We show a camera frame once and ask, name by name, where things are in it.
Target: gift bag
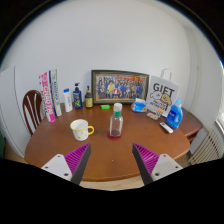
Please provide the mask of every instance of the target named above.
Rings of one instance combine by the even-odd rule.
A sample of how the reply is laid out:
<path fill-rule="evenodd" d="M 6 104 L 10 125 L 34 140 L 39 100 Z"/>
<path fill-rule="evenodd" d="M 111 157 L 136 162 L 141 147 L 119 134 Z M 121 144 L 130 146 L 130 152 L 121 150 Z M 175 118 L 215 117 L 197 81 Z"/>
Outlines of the gift bag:
<path fill-rule="evenodd" d="M 164 79 L 165 71 L 169 71 L 169 80 Z M 171 106 L 175 104 L 179 92 L 179 85 L 171 82 L 171 78 L 171 70 L 163 69 L 160 77 L 151 76 L 148 88 L 147 109 L 152 112 L 161 109 L 164 117 L 167 117 Z"/>

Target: red liquid bottle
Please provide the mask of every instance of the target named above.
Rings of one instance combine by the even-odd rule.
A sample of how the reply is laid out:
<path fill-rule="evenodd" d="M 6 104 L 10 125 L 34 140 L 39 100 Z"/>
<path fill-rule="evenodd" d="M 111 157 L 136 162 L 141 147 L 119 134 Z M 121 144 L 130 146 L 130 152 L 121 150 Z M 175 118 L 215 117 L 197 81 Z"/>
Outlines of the red liquid bottle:
<path fill-rule="evenodd" d="M 110 136 L 120 137 L 123 125 L 123 117 L 121 116 L 122 104 L 115 103 L 113 115 L 110 117 Z"/>

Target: colorful picture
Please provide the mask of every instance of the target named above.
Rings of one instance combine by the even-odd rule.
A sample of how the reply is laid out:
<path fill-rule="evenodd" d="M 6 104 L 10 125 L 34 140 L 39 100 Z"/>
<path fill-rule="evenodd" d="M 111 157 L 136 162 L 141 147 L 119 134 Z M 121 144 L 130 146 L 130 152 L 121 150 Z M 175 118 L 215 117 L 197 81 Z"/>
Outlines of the colorful picture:
<path fill-rule="evenodd" d="M 125 72 L 92 70 L 94 104 L 131 104 L 136 98 L 146 100 L 149 75 Z"/>

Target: floor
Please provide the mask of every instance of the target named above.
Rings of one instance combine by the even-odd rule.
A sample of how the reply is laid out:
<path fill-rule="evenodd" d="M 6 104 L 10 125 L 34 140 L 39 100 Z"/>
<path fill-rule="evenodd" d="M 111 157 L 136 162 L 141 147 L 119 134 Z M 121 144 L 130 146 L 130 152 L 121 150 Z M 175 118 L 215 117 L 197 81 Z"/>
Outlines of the floor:
<path fill-rule="evenodd" d="M 8 142 L 5 144 L 5 152 L 4 152 L 4 158 L 20 163 L 27 162 L 18 156 L 10 147 Z M 190 166 L 188 163 L 188 155 L 185 155 L 178 159 L 176 162 L 179 163 L 180 166 L 183 168 Z M 99 190 L 125 190 L 125 189 L 133 189 L 133 188 L 140 188 L 143 187 L 143 181 L 141 179 L 141 176 L 133 177 L 125 180 L 118 180 L 118 181 L 107 181 L 107 182 L 87 182 L 87 181 L 81 181 L 80 186 L 83 188 L 91 188 L 91 189 L 99 189 Z"/>

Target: table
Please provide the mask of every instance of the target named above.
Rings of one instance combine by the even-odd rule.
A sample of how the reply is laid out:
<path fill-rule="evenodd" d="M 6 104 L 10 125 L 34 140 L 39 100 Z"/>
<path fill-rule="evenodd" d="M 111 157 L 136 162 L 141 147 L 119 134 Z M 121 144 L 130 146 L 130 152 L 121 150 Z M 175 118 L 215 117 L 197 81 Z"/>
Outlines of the table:
<path fill-rule="evenodd" d="M 56 154 L 68 152 L 87 143 L 91 144 L 91 155 L 87 162 L 83 181 L 111 181 L 139 176 L 140 172 L 132 154 L 133 143 L 144 146 L 158 154 L 166 153 L 174 160 L 185 155 L 190 143 L 178 128 L 172 134 L 167 133 L 159 123 L 165 118 L 155 121 L 146 113 L 136 113 L 130 105 L 123 105 L 122 137 L 110 140 L 107 137 L 110 126 L 111 108 L 102 110 L 100 105 L 92 108 L 73 109 L 66 113 L 64 104 L 62 116 L 49 123 L 45 117 L 32 135 L 26 150 L 27 163 L 41 168 Z M 95 132 L 85 141 L 77 141 L 73 137 L 70 123 L 76 119 L 85 119 L 95 128 Z"/>
<path fill-rule="evenodd" d="M 183 119 L 180 123 L 180 130 L 190 142 L 197 136 L 199 130 L 203 128 L 201 122 L 192 113 L 182 108 Z"/>

